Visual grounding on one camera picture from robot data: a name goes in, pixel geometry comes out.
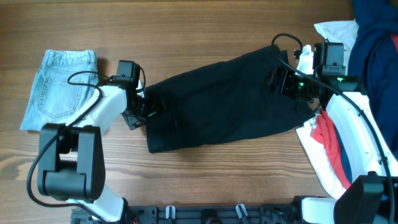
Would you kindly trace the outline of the black shorts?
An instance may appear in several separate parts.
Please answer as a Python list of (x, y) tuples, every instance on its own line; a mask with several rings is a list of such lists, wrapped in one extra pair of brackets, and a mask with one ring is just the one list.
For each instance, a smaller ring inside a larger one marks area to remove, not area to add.
[(266, 76), (286, 60), (286, 51), (264, 47), (147, 87), (165, 106), (146, 122), (149, 152), (261, 138), (309, 120), (306, 102), (266, 86)]

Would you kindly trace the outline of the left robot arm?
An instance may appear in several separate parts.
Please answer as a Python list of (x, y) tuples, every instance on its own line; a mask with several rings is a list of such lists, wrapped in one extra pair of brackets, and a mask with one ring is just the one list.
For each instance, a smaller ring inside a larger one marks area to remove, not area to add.
[(118, 116), (129, 129), (145, 125), (162, 105), (144, 94), (146, 76), (121, 60), (115, 75), (93, 85), (94, 95), (71, 118), (47, 123), (27, 177), (31, 200), (44, 207), (74, 207), (72, 223), (138, 223), (125, 198), (105, 184), (102, 137)]

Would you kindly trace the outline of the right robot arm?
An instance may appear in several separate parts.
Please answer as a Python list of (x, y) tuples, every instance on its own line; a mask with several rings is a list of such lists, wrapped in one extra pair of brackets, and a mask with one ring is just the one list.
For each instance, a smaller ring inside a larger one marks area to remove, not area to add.
[(342, 43), (318, 43), (311, 74), (284, 62), (266, 78), (272, 92), (295, 100), (319, 99), (351, 167), (353, 182), (339, 199), (302, 199), (302, 219), (308, 223), (397, 223), (397, 161), (370, 112), (361, 80), (346, 76), (343, 56)]

